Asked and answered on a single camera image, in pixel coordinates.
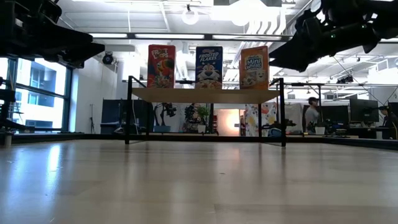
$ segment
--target cereal box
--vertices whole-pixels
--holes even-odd
[[[149,88],[174,88],[175,46],[150,45],[148,51]]]
[[[195,88],[223,87],[223,48],[197,47]]]
[[[268,90],[268,47],[243,49],[240,65],[240,88]]]

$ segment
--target mini-wheats cereal box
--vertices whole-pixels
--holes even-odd
[[[243,49],[239,68],[240,89],[268,90],[268,47]]]
[[[150,45],[148,51],[149,88],[174,88],[175,46]]]
[[[223,88],[222,47],[197,47],[195,88]]]

